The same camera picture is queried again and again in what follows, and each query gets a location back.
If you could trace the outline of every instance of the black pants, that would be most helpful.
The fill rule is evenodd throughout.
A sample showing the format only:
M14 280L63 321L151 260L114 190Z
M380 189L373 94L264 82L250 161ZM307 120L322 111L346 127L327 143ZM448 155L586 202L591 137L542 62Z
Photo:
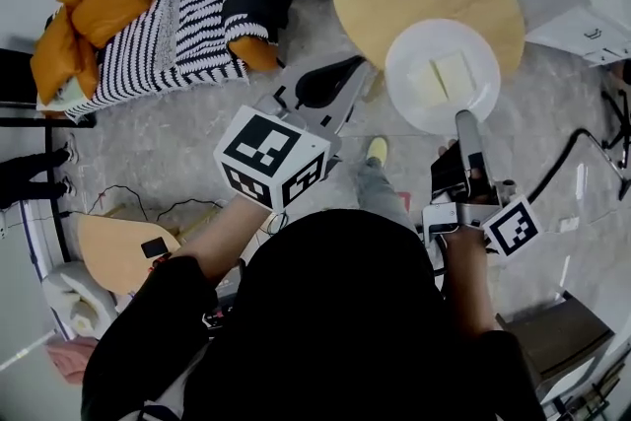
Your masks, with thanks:
M59 167L70 155L63 149L14 158L0 164L0 208L6 209L19 200L56 199L66 192L62 182L31 182L37 174Z

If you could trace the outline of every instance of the shoe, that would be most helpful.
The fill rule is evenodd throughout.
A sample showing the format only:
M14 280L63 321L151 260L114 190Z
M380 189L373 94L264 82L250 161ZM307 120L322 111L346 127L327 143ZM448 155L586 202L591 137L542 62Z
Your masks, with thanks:
M66 144L64 144L63 150L68 153L67 162L75 165L79 162L79 152L77 151L77 141L75 140L74 134L71 133L68 136L68 140L66 141Z
M75 196L77 194L77 188L70 181L70 177L66 176L61 182L66 185L66 195Z
M382 167L386 165L387 141L385 137L375 137L371 141L371 144L368 146L368 151L366 152L366 160L370 160L371 158L379 160Z

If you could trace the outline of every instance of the drawer handle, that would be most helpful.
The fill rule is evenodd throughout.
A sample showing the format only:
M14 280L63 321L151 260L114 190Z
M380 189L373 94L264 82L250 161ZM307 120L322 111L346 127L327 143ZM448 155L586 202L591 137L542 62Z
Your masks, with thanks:
M599 38L602 35L601 29L594 29L594 31L590 34L585 33L584 36L588 39L594 40L595 38Z

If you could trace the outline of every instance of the pink towel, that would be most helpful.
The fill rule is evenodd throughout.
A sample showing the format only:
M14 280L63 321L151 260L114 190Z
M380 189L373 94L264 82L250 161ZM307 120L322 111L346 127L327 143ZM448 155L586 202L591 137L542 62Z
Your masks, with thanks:
M88 360L97 347L96 338L77 337L72 340L52 341L46 344L48 356L70 385L80 385Z

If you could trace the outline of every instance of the office chair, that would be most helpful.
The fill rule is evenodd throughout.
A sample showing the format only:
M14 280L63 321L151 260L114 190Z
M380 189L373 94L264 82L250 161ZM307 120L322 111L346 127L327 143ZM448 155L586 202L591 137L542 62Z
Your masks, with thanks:
M618 91L618 95L622 97L622 109L624 112L620 111L620 107L618 107L618 104L610 94L607 92L601 92L600 95L605 102L611 105L613 113L618 118L618 121L620 121L620 130L613 140L611 142L602 141L600 145L602 146L602 149L612 149L620 141L623 141L622 160L618 162L618 167L620 169L626 169L629 162L629 145L631 144L631 122L629 122L629 103L627 102L627 94L624 90Z

